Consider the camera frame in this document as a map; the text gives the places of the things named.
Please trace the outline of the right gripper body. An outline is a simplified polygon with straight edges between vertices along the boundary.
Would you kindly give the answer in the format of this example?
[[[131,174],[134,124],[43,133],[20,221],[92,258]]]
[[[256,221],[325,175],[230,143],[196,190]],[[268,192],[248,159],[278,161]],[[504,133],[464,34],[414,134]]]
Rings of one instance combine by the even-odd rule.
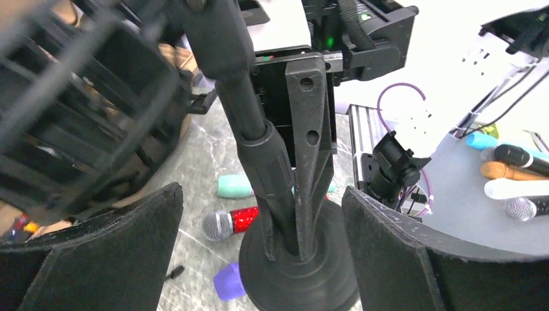
[[[299,126],[321,121],[328,130],[322,141],[330,141],[337,153],[337,129],[333,74],[313,51],[264,51],[255,54],[251,69],[254,92],[270,121],[285,142],[290,164],[296,167],[294,122]]]

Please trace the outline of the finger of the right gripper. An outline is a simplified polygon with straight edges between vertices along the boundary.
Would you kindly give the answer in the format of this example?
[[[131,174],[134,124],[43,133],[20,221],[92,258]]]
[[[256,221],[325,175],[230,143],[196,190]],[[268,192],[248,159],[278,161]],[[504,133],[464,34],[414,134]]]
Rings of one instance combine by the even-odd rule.
[[[331,142],[322,141],[329,129],[321,121],[299,126],[295,121],[296,230],[299,257],[308,261],[315,253],[315,223],[333,177]]]
[[[265,255],[270,261],[275,261],[275,226],[270,206],[266,199],[257,197],[259,219],[262,227],[262,238]]]

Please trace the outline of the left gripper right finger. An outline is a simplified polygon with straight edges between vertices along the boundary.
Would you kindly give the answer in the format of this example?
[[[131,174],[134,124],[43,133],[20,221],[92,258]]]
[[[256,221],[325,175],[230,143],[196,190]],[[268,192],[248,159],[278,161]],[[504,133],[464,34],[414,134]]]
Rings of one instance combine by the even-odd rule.
[[[437,231],[349,186],[344,226],[364,310],[547,310],[548,258]]]

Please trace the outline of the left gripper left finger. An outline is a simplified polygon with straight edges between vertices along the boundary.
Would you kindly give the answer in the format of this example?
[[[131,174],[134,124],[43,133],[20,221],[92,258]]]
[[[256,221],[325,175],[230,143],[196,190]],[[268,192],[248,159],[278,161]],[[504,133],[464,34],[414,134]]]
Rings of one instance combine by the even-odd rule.
[[[86,222],[1,246],[2,310],[155,310],[183,213],[173,182]]]

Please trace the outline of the red glitter microphone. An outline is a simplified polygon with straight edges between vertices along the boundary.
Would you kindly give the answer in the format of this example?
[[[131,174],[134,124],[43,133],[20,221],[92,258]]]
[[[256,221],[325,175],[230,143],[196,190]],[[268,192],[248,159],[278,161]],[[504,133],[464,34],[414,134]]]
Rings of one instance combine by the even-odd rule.
[[[244,233],[260,213],[257,205],[232,211],[212,211],[202,221],[202,230],[210,241],[221,241]]]

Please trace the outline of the teal microphone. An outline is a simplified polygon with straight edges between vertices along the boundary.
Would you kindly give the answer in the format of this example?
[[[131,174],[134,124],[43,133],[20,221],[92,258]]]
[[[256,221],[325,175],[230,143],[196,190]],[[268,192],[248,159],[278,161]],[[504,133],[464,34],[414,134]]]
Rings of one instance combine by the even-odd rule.
[[[218,178],[217,195],[226,199],[244,199],[255,196],[255,192],[245,174],[229,174]]]

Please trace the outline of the black round base stand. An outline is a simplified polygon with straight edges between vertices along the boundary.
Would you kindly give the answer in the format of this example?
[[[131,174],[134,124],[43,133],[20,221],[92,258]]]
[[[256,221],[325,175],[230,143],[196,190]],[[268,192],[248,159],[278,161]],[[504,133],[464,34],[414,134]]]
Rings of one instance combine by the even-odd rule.
[[[299,257],[295,168],[254,92],[254,49],[237,2],[177,1],[175,6],[177,28],[187,35],[203,74],[216,83],[256,201],[266,199],[273,216],[275,261],[265,255],[259,215],[241,243],[240,276],[249,299],[259,310],[351,309],[359,289],[342,207],[326,195],[315,223],[314,256]]]

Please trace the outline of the purple microphone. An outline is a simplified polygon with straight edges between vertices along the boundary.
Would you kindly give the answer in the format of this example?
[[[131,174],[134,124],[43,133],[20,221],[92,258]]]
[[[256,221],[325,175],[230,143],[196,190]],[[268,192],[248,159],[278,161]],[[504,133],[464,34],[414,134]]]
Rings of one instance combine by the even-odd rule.
[[[219,270],[213,278],[213,284],[222,301],[230,301],[246,294],[238,263],[231,263]]]

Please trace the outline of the small black tripod stand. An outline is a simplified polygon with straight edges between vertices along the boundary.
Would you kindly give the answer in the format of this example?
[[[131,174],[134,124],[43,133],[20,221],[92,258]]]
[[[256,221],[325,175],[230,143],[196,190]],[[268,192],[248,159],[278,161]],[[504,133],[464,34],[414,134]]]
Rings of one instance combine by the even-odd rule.
[[[177,265],[166,275],[164,282],[178,278],[184,271],[185,267],[183,265]]]

